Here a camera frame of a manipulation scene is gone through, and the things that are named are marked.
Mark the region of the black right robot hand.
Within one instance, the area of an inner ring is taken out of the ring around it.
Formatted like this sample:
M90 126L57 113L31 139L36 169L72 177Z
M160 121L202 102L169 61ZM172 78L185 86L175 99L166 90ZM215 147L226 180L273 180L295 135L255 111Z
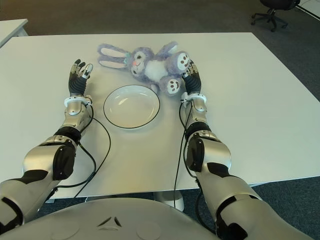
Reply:
M202 83L200 74L196 64L192 60L190 61L188 68L182 74L182 79L188 95L201 93Z

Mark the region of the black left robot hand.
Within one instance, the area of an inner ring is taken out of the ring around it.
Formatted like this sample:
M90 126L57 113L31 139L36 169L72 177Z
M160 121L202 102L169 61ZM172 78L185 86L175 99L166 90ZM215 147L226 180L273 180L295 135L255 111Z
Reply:
M83 96L87 86L87 80L93 71L91 63L86 64L84 61L77 59L71 66L68 90L70 96Z

